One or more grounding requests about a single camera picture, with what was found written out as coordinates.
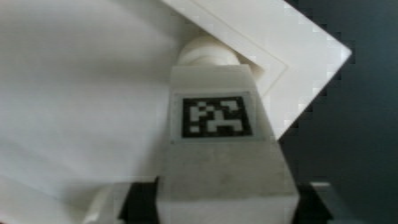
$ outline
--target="white cylinder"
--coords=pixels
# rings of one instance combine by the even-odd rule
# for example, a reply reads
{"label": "white cylinder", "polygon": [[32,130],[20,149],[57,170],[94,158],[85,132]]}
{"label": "white cylinder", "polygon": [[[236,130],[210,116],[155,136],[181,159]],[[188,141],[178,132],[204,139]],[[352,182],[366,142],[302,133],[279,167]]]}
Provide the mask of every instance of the white cylinder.
{"label": "white cylinder", "polygon": [[212,36],[203,36],[183,48],[178,65],[240,65],[240,60],[228,45]]}

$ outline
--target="white surface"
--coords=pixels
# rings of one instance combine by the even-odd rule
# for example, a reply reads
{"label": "white surface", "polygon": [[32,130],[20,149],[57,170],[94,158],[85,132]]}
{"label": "white surface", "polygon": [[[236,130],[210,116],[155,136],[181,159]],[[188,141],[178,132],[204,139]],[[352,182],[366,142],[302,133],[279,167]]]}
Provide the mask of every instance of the white surface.
{"label": "white surface", "polygon": [[101,188],[93,199],[84,224],[117,224],[132,183],[117,183]]}
{"label": "white surface", "polygon": [[78,224],[84,220],[84,212],[0,176],[0,223]]}
{"label": "white surface", "polygon": [[240,91],[251,93],[245,110],[256,111],[249,120],[258,125],[260,138],[201,138],[188,142],[171,139],[158,186],[164,224],[292,223],[299,194],[251,78],[245,65],[172,69],[171,133],[181,126],[176,120],[183,120],[183,115],[174,111],[183,94],[204,94],[208,98]]}
{"label": "white surface", "polygon": [[350,56],[283,0],[164,0],[263,68],[254,71],[279,138]]}
{"label": "white surface", "polygon": [[199,29],[156,0],[4,0],[0,30],[0,175],[87,210],[107,184],[158,174]]}

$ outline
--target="dark background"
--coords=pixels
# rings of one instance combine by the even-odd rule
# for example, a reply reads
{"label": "dark background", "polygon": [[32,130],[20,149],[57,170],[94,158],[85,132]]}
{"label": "dark background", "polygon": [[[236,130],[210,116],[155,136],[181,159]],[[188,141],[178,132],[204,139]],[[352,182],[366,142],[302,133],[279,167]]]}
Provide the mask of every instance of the dark background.
{"label": "dark background", "polygon": [[398,0],[290,0],[354,55],[281,138],[297,182],[329,181],[363,221],[398,223]]}

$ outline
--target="white cardboard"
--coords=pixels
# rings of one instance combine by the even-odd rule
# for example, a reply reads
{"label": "white cardboard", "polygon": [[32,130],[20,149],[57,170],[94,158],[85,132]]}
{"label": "white cardboard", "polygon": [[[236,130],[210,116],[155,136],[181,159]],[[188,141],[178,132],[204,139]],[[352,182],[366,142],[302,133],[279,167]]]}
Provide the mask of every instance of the white cardboard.
{"label": "white cardboard", "polygon": [[258,89],[279,138],[350,56],[283,0],[164,0],[263,68]]}

